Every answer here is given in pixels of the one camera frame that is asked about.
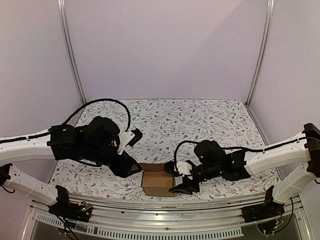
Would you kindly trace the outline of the brown cardboard box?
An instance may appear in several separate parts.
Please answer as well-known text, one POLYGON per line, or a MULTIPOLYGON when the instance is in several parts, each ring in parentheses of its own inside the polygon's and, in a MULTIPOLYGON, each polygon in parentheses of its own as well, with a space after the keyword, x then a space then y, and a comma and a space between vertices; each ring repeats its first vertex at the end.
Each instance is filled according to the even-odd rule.
POLYGON ((142 180, 141 187, 146 196, 149 197, 174 197, 169 192, 176 185, 172 174, 165 172, 164 163, 141 163, 142 180))

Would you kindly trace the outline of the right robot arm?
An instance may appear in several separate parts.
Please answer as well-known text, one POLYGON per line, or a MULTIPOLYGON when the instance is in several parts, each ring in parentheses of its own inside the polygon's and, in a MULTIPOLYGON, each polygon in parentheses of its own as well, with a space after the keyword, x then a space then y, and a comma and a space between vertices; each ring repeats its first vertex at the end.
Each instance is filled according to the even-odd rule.
POLYGON ((182 177, 182 183, 170 193, 192 195, 200 191, 200 183, 221 177, 235 182, 248 179, 260 172, 297 163, 298 166, 266 194, 270 199, 259 206, 262 218, 269 218, 290 197, 320 177, 320 130, 307 123, 303 131, 291 138, 251 149, 241 146, 221 147, 214 140, 195 142, 194 154, 200 165, 192 161, 178 161, 176 157, 165 164, 165 172, 182 177))

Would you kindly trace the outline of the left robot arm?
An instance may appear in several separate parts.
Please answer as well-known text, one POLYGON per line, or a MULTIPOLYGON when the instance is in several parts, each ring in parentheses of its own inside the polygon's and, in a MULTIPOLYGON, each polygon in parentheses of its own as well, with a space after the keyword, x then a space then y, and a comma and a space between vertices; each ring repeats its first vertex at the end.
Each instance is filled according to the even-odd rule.
POLYGON ((52 126, 30 136, 3 139, 0 142, 0 185, 31 196, 63 216, 74 213, 68 191, 62 186, 51 187, 15 166, 30 160, 72 160, 91 167, 108 167, 120 178, 142 171, 137 161, 125 152, 142 138, 139 129, 121 132, 115 122, 97 116, 89 124, 52 126))

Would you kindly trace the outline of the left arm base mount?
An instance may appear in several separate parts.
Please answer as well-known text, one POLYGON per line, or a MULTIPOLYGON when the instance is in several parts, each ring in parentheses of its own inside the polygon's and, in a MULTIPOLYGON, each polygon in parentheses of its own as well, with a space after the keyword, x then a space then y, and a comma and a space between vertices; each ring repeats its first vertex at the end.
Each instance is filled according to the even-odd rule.
POLYGON ((72 203, 66 188, 59 185, 55 188, 57 190, 56 203, 48 206, 48 212, 64 219, 88 223, 93 210, 92 204, 85 201, 72 203))

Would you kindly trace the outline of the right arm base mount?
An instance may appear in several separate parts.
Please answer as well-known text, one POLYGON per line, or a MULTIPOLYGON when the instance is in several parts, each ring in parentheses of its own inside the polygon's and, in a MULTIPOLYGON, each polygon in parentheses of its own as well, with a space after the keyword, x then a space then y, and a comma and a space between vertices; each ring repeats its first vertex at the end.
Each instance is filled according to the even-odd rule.
POLYGON ((274 188, 274 186, 271 186, 266 191, 263 203, 245 206, 241 209, 242 218, 244 219, 245 223, 273 218, 285 213, 284 204, 276 203, 274 201, 274 188))

